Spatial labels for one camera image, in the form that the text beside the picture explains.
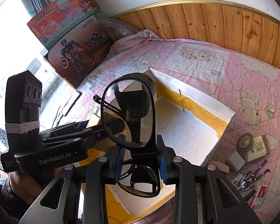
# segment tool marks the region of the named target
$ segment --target window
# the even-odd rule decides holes
[[[42,82],[41,131],[52,127],[58,108],[62,108],[75,91],[43,59],[47,51],[27,27],[30,19],[21,0],[5,0],[0,6],[0,154],[8,147],[5,89],[11,75],[30,70]]]

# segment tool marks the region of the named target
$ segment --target yellow tape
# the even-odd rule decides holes
[[[155,87],[158,98],[163,96],[169,101],[173,102],[174,104],[191,111],[195,117],[197,117],[198,119],[206,123],[208,126],[213,128],[217,133],[217,137],[220,139],[227,127],[227,123],[225,121],[219,119],[218,117],[215,117],[206,109],[195,103],[192,99],[189,99],[184,95],[176,93],[170,90],[169,88],[165,87],[164,85],[156,83]]]
[[[200,105],[196,104],[193,100],[187,98],[184,95],[181,95],[179,93],[176,93],[165,86],[156,83],[156,91],[157,91],[157,97],[163,96],[173,102],[174,104],[187,109],[195,115],[198,119],[212,127],[216,133],[217,137],[220,138],[223,134],[225,128],[227,127],[227,123],[223,120],[215,117],[213,114],[205,110]],[[88,150],[88,158],[86,160],[80,161],[80,165],[86,165],[91,163],[93,160],[97,159],[98,157],[104,155],[104,152],[96,150],[96,149],[89,149]],[[126,210],[122,207],[121,203],[117,202],[114,195],[110,191],[109,187],[106,186],[106,202],[107,202],[107,214],[108,214],[108,222],[110,224],[129,224],[133,223],[142,217],[145,217],[146,215],[150,214],[154,210],[156,210],[158,207],[162,206],[164,203],[166,203],[168,200],[170,200],[175,195],[175,191],[167,195],[164,199],[159,201],[157,204],[153,205],[152,207],[148,208],[141,214],[137,216],[132,216],[126,212]]]

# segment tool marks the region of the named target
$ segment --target white block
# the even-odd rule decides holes
[[[229,158],[227,158],[226,160],[228,162],[228,164],[231,166],[231,168],[237,172],[238,170],[240,170],[240,168],[245,164],[244,159],[242,159],[242,157],[237,153],[237,151],[235,151],[234,153],[232,153],[230,155]]]

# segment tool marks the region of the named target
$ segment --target black sleeve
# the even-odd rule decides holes
[[[21,219],[29,208],[29,205],[13,192],[9,178],[4,185],[0,185],[0,207],[9,216],[17,219]]]

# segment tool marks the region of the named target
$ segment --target toy figure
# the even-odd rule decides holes
[[[60,44],[62,46],[64,46],[64,48],[61,50],[61,54],[63,56],[65,56],[66,54],[69,54],[69,56],[72,58],[72,63],[74,64],[74,67],[76,69],[77,72],[80,72],[83,70],[83,67],[80,66],[80,64],[78,63],[77,59],[76,58],[79,58],[82,62],[86,63],[86,64],[91,64],[91,59],[83,56],[82,54],[80,54],[79,52],[77,52],[75,49],[74,49],[74,45],[78,47],[79,50],[83,50],[83,47],[71,40],[70,42],[67,43],[67,41],[65,39],[63,39]]]
[[[83,42],[84,45],[97,45],[99,43],[105,43],[107,39],[103,34],[99,34],[96,30],[94,30],[93,34],[91,35],[91,38],[88,40],[85,40]]]
[[[92,0],[79,0],[83,13],[93,13],[98,6]]]

